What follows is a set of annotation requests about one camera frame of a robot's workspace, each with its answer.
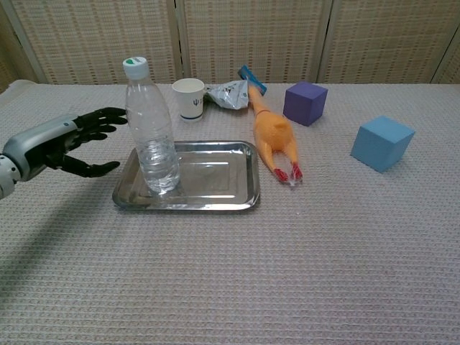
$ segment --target robotic hand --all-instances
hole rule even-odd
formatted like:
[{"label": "robotic hand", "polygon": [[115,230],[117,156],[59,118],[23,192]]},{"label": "robotic hand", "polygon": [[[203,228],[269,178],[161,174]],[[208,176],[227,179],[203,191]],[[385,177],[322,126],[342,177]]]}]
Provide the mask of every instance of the robotic hand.
[{"label": "robotic hand", "polygon": [[104,140],[125,124],[124,109],[104,108],[82,116],[63,115],[15,135],[0,153],[0,199],[13,193],[17,181],[28,181],[46,167],[84,178],[103,176],[120,165],[89,165],[66,154],[91,140]]}]

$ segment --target blue foam cube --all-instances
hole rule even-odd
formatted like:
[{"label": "blue foam cube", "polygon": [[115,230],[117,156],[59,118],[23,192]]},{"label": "blue foam cube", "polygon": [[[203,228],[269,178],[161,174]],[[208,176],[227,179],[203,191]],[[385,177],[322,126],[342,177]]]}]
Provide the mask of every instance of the blue foam cube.
[{"label": "blue foam cube", "polygon": [[360,126],[351,156],[383,173],[400,160],[414,133],[386,116],[377,117]]}]

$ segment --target stainless steel tray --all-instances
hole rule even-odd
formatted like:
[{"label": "stainless steel tray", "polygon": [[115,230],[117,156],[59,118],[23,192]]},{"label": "stainless steel tray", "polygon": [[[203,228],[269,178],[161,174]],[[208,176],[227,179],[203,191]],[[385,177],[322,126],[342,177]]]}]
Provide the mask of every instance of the stainless steel tray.
[{"label": "stainless steel tray", "polygon": [[236,211],[259,198],[257,152],[248,142],[175,142],[180,182],[163,195],[148,189],[133,149],[113,199],[125,209]]}]

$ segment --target orange rubber chicken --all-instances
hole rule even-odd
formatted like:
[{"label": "orange rubber chicken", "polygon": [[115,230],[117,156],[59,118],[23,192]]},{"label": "orange rubber chicken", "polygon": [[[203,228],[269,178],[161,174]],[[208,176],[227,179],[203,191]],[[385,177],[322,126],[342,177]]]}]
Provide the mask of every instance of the orange rubber chicken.
[{"label": "orange rubber chicken", "polygon": [[249,83],[249,100],[254,108],[254,138],[259,155],[276,175],[279,181],[286,183],[290,180],[289,175],[275,165],[273,152],[282,152],[290,160],[293,171],[291,180],[302,180],[297,157],[297,145],[294,132],[289,121],[282,115],[273,113],[265,106],[259,90]]}]

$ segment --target paper cup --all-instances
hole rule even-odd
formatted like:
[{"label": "paper cup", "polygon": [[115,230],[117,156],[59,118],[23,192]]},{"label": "paper cup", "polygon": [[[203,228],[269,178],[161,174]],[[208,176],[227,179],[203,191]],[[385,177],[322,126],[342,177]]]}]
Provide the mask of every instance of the paper cup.
[{"label": "paper cup", "polygon": [[182,120],[199,121],[203,117],[204,83],[199,79],[185,78],[173,83],[172,89]]}]

